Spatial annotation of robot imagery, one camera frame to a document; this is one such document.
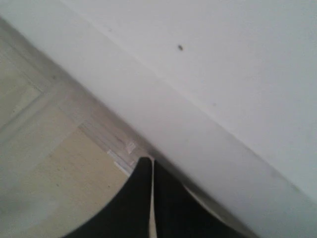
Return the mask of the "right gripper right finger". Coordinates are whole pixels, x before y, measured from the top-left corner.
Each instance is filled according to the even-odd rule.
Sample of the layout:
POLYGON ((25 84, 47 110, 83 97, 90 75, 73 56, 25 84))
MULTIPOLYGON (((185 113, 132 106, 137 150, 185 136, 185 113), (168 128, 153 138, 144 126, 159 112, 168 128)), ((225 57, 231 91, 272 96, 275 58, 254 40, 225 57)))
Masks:
POLYGON ((244 237, 211 215, 157 161, 154 161, 154 213, 158 238, 244 237))

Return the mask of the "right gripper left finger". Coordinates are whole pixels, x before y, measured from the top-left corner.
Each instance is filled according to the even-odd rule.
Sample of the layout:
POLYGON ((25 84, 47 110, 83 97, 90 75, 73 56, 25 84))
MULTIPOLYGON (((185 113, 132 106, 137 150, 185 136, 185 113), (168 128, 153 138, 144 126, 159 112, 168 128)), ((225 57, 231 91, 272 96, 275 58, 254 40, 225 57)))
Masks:
POLYGON ((148 238, 152 162, 141 157, 124 186, 94 217, 66 238, 148 238))

